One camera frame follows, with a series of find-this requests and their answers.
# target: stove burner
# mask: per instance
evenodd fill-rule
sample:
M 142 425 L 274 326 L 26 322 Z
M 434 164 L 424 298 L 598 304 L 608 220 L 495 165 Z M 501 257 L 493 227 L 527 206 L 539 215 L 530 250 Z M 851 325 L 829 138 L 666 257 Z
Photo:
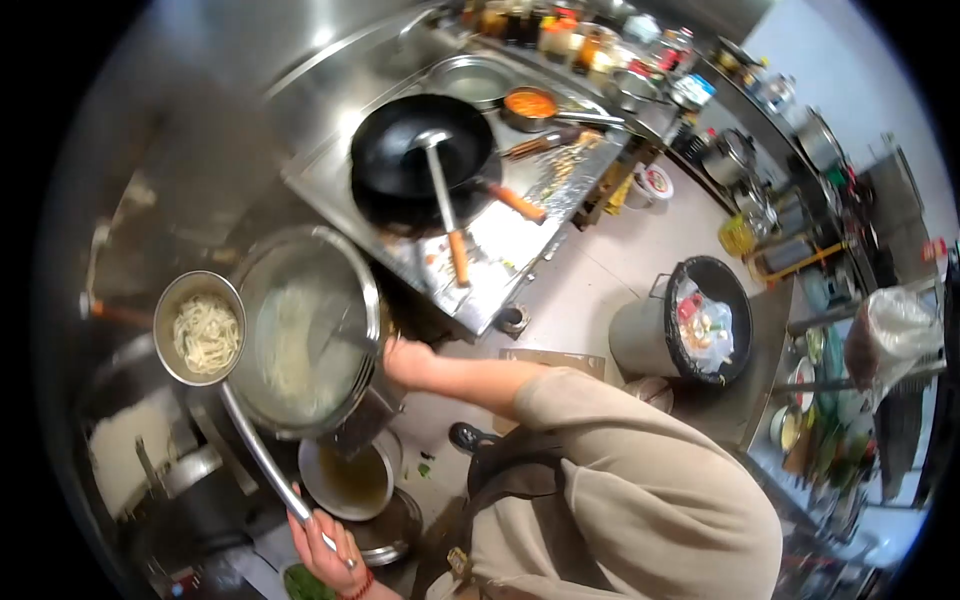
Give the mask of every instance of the stove burner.
M 500 182 L 503 166 L 494 154 L 482 169 L 487 181 Z M 434 237 L 444 233 L 444 221 L 434 199 L 402 200 L 380 194 L 350 178 L 353 201 L 360 214 L 373 226 L 402 237 Z M 480 186 L 450 194 L 454 222 L 465 228 L 490 204 L 492 197 Z

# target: green vegetable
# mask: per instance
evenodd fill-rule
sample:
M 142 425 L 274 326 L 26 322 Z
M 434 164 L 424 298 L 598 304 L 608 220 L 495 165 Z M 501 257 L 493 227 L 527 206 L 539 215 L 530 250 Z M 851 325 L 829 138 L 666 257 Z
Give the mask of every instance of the green vegetable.
M 313 576 L 302 564 L 283 571 L 283 587 L 292 600 L 337 600 L 337 592 Z

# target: red beaded bracelet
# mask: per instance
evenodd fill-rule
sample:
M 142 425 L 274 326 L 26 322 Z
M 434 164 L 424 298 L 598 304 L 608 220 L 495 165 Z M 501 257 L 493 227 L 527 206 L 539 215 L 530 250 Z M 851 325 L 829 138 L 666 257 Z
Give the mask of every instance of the red beaded bracelet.
M 360 589 L 358 589 L 355 594 L 353 594 L 352 596 L 343 596 L 338 593 L 337 598 L 339 598 L 340 600 L 360 600 L 360 598 L 363 598 L 367 594 L 367 592 L 370 591 L 370 588 L 372 586 L 373 586 L 373 571 L 367 569 L 367 581 L 364 582 L 364 585 Z

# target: white wall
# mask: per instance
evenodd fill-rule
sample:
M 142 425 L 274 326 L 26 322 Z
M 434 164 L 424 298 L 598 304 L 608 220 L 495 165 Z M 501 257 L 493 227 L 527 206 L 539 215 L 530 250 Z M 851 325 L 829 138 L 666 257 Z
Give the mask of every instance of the white wall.
M 744 42 L 772 72 L 797 78 L 798 106 L 818 108 L 855 167 L 892 132 L 924 202 L 931 238 L 957 239 L 953 190 L 925 108 L 899 59 L 851 0 L 779 0 Z

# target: apron strap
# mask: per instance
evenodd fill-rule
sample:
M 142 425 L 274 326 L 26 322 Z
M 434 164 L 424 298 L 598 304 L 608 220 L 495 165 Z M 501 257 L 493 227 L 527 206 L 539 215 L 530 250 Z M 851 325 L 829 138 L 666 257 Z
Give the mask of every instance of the apron strap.
M 566 504 L 562 450 L 554 436 L 522 426 L 478 450 L 468 473 L 470 500 L 439 542 L 424 552 L 411 598 L 424 598 L 433 582 L 450 570 L 446 557 L 452 548 L 469 553 L 473 519 L 509 496 L 531 501 L 550 560 L 564 581 L 612 591 L 610 580 L 587 552 L 583 534 Z

